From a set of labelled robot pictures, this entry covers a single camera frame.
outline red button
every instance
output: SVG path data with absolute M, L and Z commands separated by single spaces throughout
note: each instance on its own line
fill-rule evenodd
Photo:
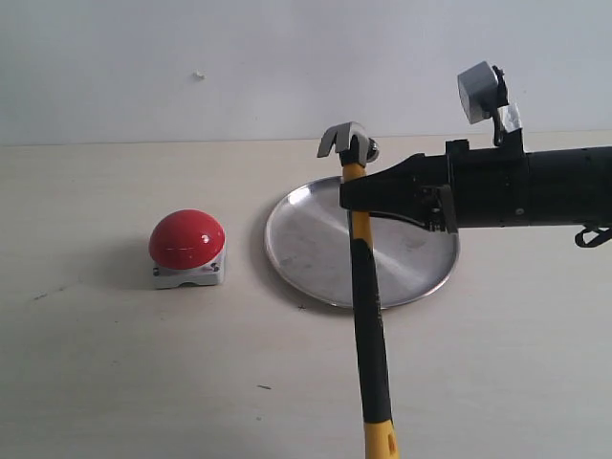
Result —
M 212 260 L 225 242 L 223 228 L 213 217 L 200 210 L 179 210 L 153 229 L 149 253 L 160 266 L 189 270 Z

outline white table surface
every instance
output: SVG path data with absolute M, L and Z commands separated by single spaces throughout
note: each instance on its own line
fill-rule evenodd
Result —
M 372 168 L 454 138 L 382 139 Z M 0 149 L 0 458 L 363 457 L 352 318 L 262 252 L 271 206 L 339 173 L 316 148 Z M 179 208 L 225 225 L 224 285 L 151 288 L 148 236 Z M 463 230 L 448 284 L 384 314 L 404 458 L 612 457 L 612 244 L 576 232 Z

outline hammer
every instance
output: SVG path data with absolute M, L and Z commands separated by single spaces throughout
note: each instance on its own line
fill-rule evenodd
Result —
M 329 156 L 334 145 L 339 153 L 344 183 L 364 177 L 366 163 L 374 161 L 379 154 L 376 143 L 368 138 L 363 127 L 356 122 L 330 127 L 321 138 L 317 157 Z M 370 214 L 349 210 L 348 228 L 365 458 L 399 459 L 391 418 L 383 318 L 372 251 Z

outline metal tray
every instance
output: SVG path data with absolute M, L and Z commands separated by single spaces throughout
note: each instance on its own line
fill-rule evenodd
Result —
M 274 208 L 265 247 L 280 276 L 325 303 L 350 308 L 351 265 L 346 210 L 339 206 L 340 177 L 311 182 Z M 448 279 L 459 237 L 407 223 L 372 219 L 381 306 L 390 308 L 429 295 Z

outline white wall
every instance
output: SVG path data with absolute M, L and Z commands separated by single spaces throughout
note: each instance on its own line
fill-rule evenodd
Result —
M 506 70 L 527 129 L 610 128 L 611 13 L 609 0 L 0 0 L 0 143 L 314 138 L 345 120 L 375 136 L 466 132 L 455 76 L 482 59 Z

